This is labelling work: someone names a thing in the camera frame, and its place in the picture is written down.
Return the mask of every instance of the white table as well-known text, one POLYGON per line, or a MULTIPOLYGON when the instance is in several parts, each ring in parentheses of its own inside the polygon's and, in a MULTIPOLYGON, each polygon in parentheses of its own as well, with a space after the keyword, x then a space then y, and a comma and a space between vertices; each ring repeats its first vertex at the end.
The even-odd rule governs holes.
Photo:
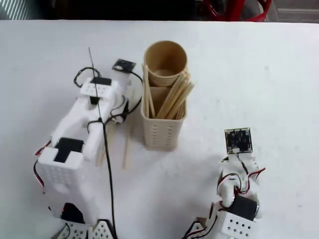
MULTIPOLYGON (((251 128, 267 167, 258 238, 318 236, 319 25, 0 21, 0 33, 0 238, 50 238, 62 226, 32 155, 74 103, 87 47, 102 75, 117 58, 137 62, 141 74, 144 50, 163 39, 186 49, 195 89, 174 152, 146 151, 136 127, 128 169, 111 159, 119 238, 178 239, 205 217, 217 200, 224 129, 236 127, 251 128)), ((111 218, 108 198, 101 210, 111 218)))

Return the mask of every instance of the white robot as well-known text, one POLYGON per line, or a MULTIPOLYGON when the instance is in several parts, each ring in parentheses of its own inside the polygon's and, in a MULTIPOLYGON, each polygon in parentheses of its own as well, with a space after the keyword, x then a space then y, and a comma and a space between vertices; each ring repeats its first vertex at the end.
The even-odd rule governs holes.
MULTIPOLYGON (((49 208, 57 218, 69 222, 59 239, 112 239, 112 225, 100 220, 95 194, 88 180, 88 165, 104 148, 102 122, 128 111, 129 82, 101 76, 88 78, 70 112, 53 132, 51 141, 37 155, 37 178, 44 186, 49 208), (80 137, 82 129, 89 131, 80 137)), ((225 131, 228 157, 221 161, 217 194, 207 218, 194 221, 183 239, 256 238, 256 219, 261 217, 258 199, 260 169, 252 156, 249 128, 225 131)))
MULTIPOLYGON (((85 69, 98 72, 87 67, 80 73, 85 69)), ((130 113, 128 105, 132 91, 127 73, 119 73, 121 79, 114 80, 102 78, 98 72, 97 77, 88 78, 81 86, 75 79, 76 85, 81 87, 75 104, 53 132, 51 141, 36 153, 39 158, 34 172, 43 186, 49 209, 55 217, 69 222, 63 230, 69 232, 61 234, 66 234, 65 238, 85 238, 83 232, 90 226, 91 233, 94 233, 92 226, 97 222, 96 230, 104 227, 99 231, 104 231, 106 238, 113 237, 108 221, 99 221, 89 168, 95 165, 99 154, 105 153, 103 122, 108 119, 123 122, 130 113), (73 235, 70 225, 82 233, 73 235)))
POLYGON ((197 218, 183 239, 255 239, 256 219, 262 212, 258 198, 259 168, 252 155, 249 128, 225 130, 228 156, 221 161, 217 194, 207 218, 197 218))

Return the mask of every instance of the beige container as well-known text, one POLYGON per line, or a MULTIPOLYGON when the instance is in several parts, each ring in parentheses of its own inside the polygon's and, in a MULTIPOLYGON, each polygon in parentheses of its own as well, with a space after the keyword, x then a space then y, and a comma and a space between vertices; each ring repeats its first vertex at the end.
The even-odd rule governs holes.
POLYGON ((144 54, 144 64, 149 68, 151 86, 171 86, 187 66, 187 54, 176 42, 159 41, 144 54))
MULTIPOLYGON (((154 102, 155 112, 158 112, 169 88, 151 87, 151 95, 154 102)), ((183 104, 183 117, 181 119, 150 119, 144 114, 144 99, 142 100, 141 114, 144 127, 145 144, 149 149, 173 150, 177 146, 180 128, 186 117, 186 104, 183 104)))

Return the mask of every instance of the floor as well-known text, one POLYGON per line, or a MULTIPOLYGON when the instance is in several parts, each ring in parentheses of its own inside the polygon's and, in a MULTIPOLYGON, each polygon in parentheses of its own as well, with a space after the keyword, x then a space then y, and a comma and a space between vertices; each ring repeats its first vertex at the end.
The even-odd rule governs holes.
POLYGON ((273 0, 267 21, 319 23, 319 0, 273 0))
MULTIPOLYGON (((212 2, 221 9, 227 0, 212 0, 212 2)), ((248 19, 261 12, 262 8, 257 0, 246 0, 242 19, 248 19)), ((319 0, 272 0, 266 21, 319 23, 319 0)))

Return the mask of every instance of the beige cup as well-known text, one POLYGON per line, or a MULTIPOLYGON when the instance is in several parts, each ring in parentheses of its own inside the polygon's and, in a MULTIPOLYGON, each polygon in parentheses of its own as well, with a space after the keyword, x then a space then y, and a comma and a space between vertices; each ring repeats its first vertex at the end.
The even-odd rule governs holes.
POLYGON ((159 41, 146 50, 144 64, 149 68, 150 85, 167 87, 186 69, 187 55, 176 42, 159 41))

